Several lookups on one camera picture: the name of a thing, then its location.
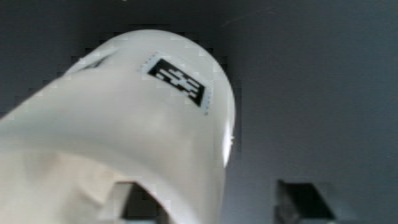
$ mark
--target dark gray wall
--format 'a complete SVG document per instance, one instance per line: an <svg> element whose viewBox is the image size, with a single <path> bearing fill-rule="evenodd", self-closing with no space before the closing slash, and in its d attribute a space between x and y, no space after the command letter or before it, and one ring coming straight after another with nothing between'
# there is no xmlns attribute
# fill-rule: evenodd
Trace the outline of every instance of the dark gray wall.
<svg viewBox="0 0 398 224"><path fill-rule="evenodd" d="M397 223L397 1L0 0L2 114L130 24L196 32L228 56L223 223L272 223L280 178L327 182L359 218Z"/></svg>

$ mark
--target black label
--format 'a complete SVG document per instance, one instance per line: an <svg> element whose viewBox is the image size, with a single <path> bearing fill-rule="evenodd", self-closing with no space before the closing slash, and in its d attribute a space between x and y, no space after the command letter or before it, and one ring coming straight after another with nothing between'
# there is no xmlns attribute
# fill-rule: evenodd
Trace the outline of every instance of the black label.
<svg viewBox="0 0 398 224"><path fill-rule="evenodd" d="M185 93L201 107L205 86L164 59L159 60L148 73Z"/></svg>

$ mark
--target dark background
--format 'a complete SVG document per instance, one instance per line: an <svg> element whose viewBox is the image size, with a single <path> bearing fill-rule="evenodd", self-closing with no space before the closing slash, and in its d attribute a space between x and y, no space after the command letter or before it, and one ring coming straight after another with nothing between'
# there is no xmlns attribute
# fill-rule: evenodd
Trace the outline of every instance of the dark background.
<svg viewBox="0 0 398 224"><path fill-rule="evenodd" d="M223 223L272 223L280 178L327 183L361 223L397 223L398 2L0 0L2 115L114 33L141 28L185 32L228 63Z"/></svg>

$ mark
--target gray floor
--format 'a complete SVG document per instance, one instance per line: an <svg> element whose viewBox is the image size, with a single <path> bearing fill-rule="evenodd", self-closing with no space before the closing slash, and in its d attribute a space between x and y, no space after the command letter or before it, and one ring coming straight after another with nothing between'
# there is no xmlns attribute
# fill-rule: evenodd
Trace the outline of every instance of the gray floor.
<svg viewBox="0 0 398 224"><path fill-rule="evenodd" d="M191 33L228 61L239 101L223 223L272 223L287 179L327 183L363 223L393 224L397 10L393 0L2 0L0 112L114 32Z"/></svg>

